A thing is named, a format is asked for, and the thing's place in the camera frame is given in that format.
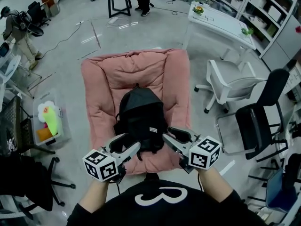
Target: black t-shirt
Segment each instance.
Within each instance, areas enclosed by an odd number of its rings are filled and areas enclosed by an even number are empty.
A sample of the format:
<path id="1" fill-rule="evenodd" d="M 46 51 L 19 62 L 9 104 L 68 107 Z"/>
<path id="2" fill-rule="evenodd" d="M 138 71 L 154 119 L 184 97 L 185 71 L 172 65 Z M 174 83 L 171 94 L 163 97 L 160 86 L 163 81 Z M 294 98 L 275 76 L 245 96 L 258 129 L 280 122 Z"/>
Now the black t-shirt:
<path id="1" fill-rule="evenodd" d="M 219 203 L 206 193 L 164 180 L 141 182 L 89 213 L 77 204 L 67 226 L 213 226 L 266 224 L 233 191 Z"/>

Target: backpack label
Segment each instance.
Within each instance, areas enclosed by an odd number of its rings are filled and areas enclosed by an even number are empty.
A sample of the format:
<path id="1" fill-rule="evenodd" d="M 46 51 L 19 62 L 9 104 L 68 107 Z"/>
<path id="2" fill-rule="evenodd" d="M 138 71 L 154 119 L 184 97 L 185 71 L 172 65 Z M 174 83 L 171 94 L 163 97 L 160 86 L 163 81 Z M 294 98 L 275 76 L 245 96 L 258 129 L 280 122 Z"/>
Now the backpack label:
<path id="1" fill-rule="evenodd" d="M 156 129 L 156 128 L 153 128 L 153 127 L 150 127 L 150 131 L 152 131 L 152 132 L 158 132 L 158 130 Z"/>

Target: orange object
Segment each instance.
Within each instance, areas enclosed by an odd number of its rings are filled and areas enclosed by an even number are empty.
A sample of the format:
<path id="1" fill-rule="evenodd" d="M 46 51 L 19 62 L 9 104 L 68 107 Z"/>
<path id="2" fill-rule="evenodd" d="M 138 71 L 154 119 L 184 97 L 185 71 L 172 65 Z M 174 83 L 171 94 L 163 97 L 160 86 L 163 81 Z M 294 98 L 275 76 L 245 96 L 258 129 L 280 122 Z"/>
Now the orange object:
<path id="1" fill-rule="evenodd" d="M 39 130 L 36 130 L 36 132 L 39 136 L 40 142 L 45 141 L 52 137 L 52 134 L 51 134 L 49 128 L 39 129 Z"/>

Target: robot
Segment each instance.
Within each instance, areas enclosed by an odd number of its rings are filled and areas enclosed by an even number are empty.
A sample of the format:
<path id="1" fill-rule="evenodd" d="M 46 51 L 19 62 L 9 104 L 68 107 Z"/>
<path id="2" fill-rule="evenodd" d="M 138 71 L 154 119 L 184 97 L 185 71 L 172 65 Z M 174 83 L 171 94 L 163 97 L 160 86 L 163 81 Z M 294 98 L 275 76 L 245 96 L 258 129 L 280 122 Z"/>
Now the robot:
<path id="1" fill-rule="evenodd" d="M 164 142 L 180 154 L 179 165 L 191 173 L 193 168 L 208 170 L 218 160 L 221 143 L 212 137 L 197 135 L 190 129 L 169 127 L 163 133 Z M 124 163 L 139 151 L 141 144 L 135 142 L 123 150 L 127 133 L 110 139 L 100 151 L 93 149 L 83 157 L 86 171 L 93 178 L 103 182 L 112 180 L 119 184 L 126 174 Z"/>

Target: potted plant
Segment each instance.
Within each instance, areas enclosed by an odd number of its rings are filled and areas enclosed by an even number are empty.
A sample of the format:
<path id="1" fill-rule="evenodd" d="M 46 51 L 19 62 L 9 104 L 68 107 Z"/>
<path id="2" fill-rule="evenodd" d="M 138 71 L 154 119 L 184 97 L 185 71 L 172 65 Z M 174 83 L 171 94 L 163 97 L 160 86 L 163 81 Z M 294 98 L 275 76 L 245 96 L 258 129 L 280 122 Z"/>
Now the potted plant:
<path id="1" fill-rule="evenodd" d="M 249 36 L 249 35 L 252 35 L 254 33 L 254 29 L 253 28 L 250 28 L 250 29 L 242 28 L 241 32 L 244 35 Z"/>
<path id="2" fill-rule="evenodd" d="M 202 16 L 202 13 L 204 12 L 204 9 L 203 9 L 202 6 L 195 6 L 195 7 L 193 8 L 193 11 L 194 11 L 196 14 Z"/>

